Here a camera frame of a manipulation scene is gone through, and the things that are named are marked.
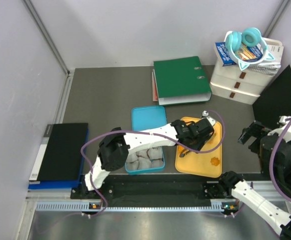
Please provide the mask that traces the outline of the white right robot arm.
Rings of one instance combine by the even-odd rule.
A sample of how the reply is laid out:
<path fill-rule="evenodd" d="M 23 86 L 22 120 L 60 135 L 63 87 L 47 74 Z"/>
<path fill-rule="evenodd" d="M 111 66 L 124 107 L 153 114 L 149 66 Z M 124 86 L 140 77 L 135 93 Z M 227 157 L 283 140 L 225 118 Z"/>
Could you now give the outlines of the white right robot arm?
<path fill-rule="evenodd" d="M 235 198 L 262 218 L 281 240 L 291 240 L 291 116 L 280 116 L 278 127 L 258 121 L 243 129 L 238 138 L 257 154 L 261 174 L 268 184 L 254 189 L 241 174 L 229 171 L 218 180 L 221 198 Z"/>

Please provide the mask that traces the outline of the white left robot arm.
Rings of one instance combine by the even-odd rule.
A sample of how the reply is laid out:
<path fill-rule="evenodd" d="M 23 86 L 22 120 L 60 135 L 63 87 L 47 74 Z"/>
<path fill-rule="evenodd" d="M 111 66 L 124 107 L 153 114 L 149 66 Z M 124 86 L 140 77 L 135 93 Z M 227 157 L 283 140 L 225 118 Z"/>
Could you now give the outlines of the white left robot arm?
<path fill-rule="evenodd" d="M 128 156 L 150 148 L 172 147 L 179 145 L 189 152 L 207 154 L 218 149 L 219 143 L 209 150 L 203 147 L 215 134 L 217 121 L 204 111 L 198 121 L 183 121 L 177 119 L 166 125 L 142 131 L 122 130 L 120 127 L 96 137 L 102 139 L 99 143 L 96 160 L 90 171 L 84 176 L 81 192 L 87 198 L 98 195 L 103 181 L 110 174 L 122 168 Z"/>

